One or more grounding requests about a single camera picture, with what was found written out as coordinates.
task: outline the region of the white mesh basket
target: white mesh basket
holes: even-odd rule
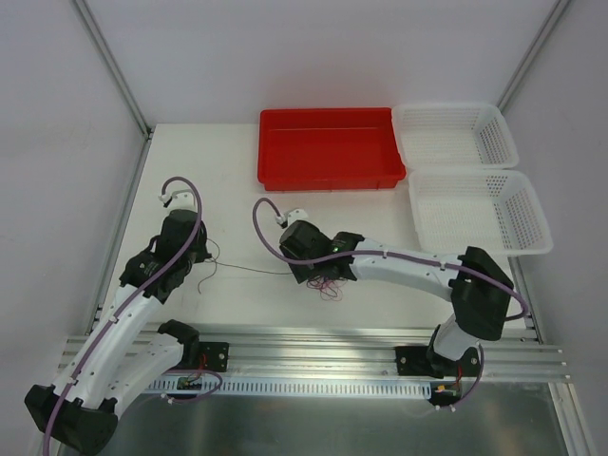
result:
[[[545,254],[553,248],[530,180],[512,170],[417,170],[409,198],[421,247],[439,254],[471,245],[492,255]]]
[[[401,104],[392,126],[406,167],[510,168],[519,157],[501,111],[491,104]]]

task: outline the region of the red wire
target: red wire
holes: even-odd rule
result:
[[[342,291],[340,288],[346,283],[346,280],[330,280],[326,277],[313,277],[306,282],[306,286],[313,290],[318,290],[321,299],[324,301],[341,301]]]

